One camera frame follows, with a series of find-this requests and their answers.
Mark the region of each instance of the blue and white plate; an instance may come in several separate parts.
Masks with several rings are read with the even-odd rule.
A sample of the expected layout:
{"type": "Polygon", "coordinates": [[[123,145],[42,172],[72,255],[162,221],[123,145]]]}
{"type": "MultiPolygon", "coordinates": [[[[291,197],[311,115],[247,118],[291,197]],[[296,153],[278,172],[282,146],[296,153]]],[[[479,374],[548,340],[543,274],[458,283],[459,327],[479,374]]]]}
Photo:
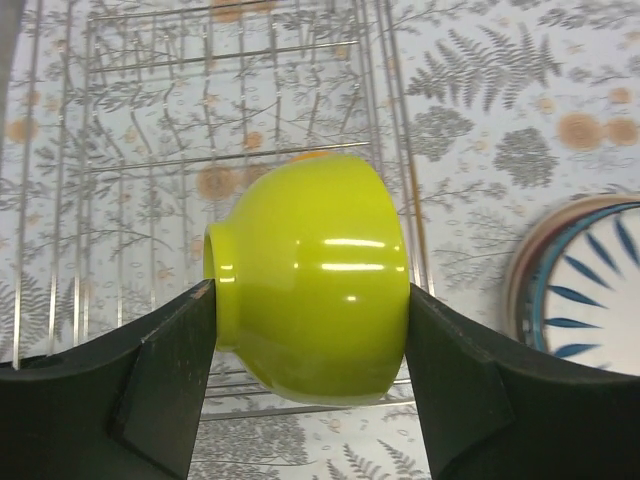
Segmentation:
{"type": "Polygon", "coordinates": [[[563,232],[532,287],[535,348],[640,375],[640,206],[599,210],[563,232]]]}
{"type": "Polygon", "coordinates": [[[505,272],[501,331],[515,340],[533,345],[529,295],[532,278],[539,270],[544,253],[579,220],[613,206],[630,203],[640,205],[639,200],[640,195],[634,194],[591,195],[567,202],[542,217],[524,236],[505,272]]]}

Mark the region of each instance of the dish rack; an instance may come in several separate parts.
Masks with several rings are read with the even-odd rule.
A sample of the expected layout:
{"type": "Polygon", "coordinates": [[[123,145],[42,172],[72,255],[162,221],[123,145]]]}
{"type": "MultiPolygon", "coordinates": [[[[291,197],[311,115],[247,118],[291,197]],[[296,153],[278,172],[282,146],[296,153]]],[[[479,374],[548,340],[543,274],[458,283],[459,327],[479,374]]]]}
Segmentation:
{"type": "MultiPolygon", "coordinates": [[[[74,22],[58,41],[57,151],[43,164],[25,142],[16,209],[2,212],[18,231],[15,290],[0,291],[15,305],[4,360],[20,368],[68,349],[195,284],[205,226],[307,152],[371,162],[400,213],[412,280],[431,289],[390,0],[123,2],[88,17],[78,5],[68,2],[74,22]],[[36,236],[26,227],[43,184],[55,193],[39,207],[49,230],[36,236]]],[[[43,8],[38,0],[31,94],[43,8]]],[[[411,402],[403,368],[379,405],[411,402]]],[[[321,410],[271,395],[234,358],[215,355],[203,421],[321,410]]]]}

